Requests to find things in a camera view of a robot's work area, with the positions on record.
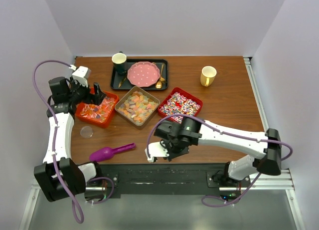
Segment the pink plate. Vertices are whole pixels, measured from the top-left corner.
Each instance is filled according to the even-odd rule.
[[[137,62],[128,71],[128,80],[137,87],[149,87],[160,78],[160,69],[150,62]]]

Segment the square bowl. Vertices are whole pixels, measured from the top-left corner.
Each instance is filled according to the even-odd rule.
[[[167,104],[167,101],[169,101],[169,100],[172,98],[172,96],[173,96],[176,92],[179,93],[179,94],[181,94],[181,95],[183,95],[183,96],[186,97],[187,99],[190,99],[190,100],[196,102],[196,104],[198,104],[198,105],[200,106],[199,109],[197,109],[196,112],[193,114],[193,116],[197,116],[197,115],[199,114],[199,112],[201,111],[202,107],[203,107],[203,102],[202,102],[200,99],[196,98],[195,96],[193,96],[193,95],[187,93],[186,91],[184,91],[184,90],[182,90],[181,88],[178,88],[178,87],[174,88],[174,89],[172,90],[172,92],[168,95],[168,97],[166,97],[166,99],[159,105],[159,107],[158,107],[159,115],[160,115],[161,117],[166,117],[166,116],[168,116],[166,113],[164,113],[163,111],[161,111],[161,108],[162,108],[164,105]],[[181,108],[182,104],[176,103],[176,106],[177,106],[177,108]],[[170,121],[177,122],[177,123],[181,123],[182,118],[178,118],[178,119],[179,119],[179,120],[177,121],[177,120],[175,120],[175,119],[173,119],[173,118],[169,118]]]
[[[90,92],[93,94],[94,93],[94,88],[91,88]],[[109,114],[105,117],[105,120],[103,122],[101,122],[101,120],[99,120],[97,118],[96,119],[95,118],[91,118],[91,117],[89,118],[89,117],[85,117],[85,116],[83,116],[81,114],[82,110],[85,107],[86,108],[90,108],[89,106],[91,106],[91,105],[88,105],[88,104],[85,104],[85,103],[80,103],[78,105],[78,107],[76,108],[75,116],[78,119],[80,119],[81,121],[83,121],[83,122],[86,122],[86,123],[89,123],[89,124],[94,124],[94,125],[96,125],[98,127],[101,127],[101,128],[108,127],[108,125],[110,124],[111,120],[114,117],[114,114],[115,114],[114,108],[115,108],[116,103],[119,101],[119,97],[116,94],[113,94],[113,93],[110,93],[110,92],[106,92],[106,91],[103,91],[103,92],[107,95],[107,97],[110,97],[110,98],[114,99],[114,104],[108,110]]]
[[[156,113],[159,104],[160,101],[154,96],[147,93],[145,90],[134,86],[115,105],[115,111],[133,126],[142,129]]]

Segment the dark green mug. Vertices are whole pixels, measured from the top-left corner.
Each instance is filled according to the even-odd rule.
[[[126,60],[126,55],[121,51],[112,56],[113,66],[119,75],[124,75],[128,72],[128,63]]]

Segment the mug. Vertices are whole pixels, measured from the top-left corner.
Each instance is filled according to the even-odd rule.
[[[128,63],[126,62],[127,57],[123,54],[123,52],[119,52],[112,56],[113,67],[115,71],[120,74],[126,74],[128,71]]]
[[[202,86],[208,87],[214,81],[217,70],[212,66],[205,66],[201,70],[200,83]]]

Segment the robotic arm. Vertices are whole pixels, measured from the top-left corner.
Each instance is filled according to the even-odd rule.
[[[70,78],[69,84],[64,77],[57,77],[49,81],[52,96],[48,99],[56,118],[58,120],[58,131],[56,135],[55,154],[58,162],[60,174],[67,183],[73,194],[85,192],[85,186],[88,180],[101,175],[101,170],[96,162],[89,162],[77,166],[71,160],[71,132],[74,125],[74,115],[76,105],[80,102],[87,104],[100,105],[106,94],[103,93],[99,84],[94,83],[94,93],[90,93],[88,77],[91,70],[80,66],[76,69]],[[46,155],[43,164],[34,168],[34,176],[37,179],[46,198],[52,202],[68,197],[56,177],[53,167],[52,142],[54,128],[56,127],[54,118],[50,111],[47,111],[50,123],[50,136]]]
[[[247,132],[218,126],[207,120],[205,123],[220,130],[220,132],[187,117],[183,118],[181,124],[163,121],[154,133],[162,140],[149,144],[149,153],[145,149],[148,161],[153,163],[158,157],[171,161],[173,158],[188,154],[190,145],[212,145],[247,154],[237,161],[228,162],[223,174],[212,176],[215,182],[229,186],[256,172],[267,175],[281,174],[281,146],[262,141],[268,139],[280,141],[277,130],[269,129],[266,133]],[[223,132],[255,138],[258,141],[236,138],[223,134]]]

